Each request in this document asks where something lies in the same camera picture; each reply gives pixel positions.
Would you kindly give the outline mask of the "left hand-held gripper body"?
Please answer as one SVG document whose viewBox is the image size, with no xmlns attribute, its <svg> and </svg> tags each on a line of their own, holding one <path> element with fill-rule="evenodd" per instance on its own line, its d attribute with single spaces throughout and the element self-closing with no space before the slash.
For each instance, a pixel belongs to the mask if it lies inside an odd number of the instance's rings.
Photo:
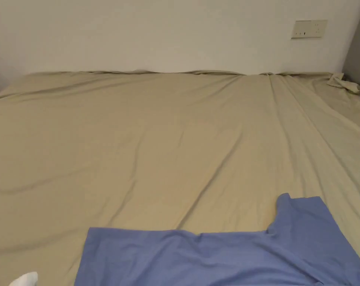
<svg viewBox="0 0 360 286">
<path fill-rule="evenodd" d="M 29 272 L 21 275 L 17 279 L 13 280 L 9 286 L 36 286 L 38 282 L 38 273 Z"/>
</svg>

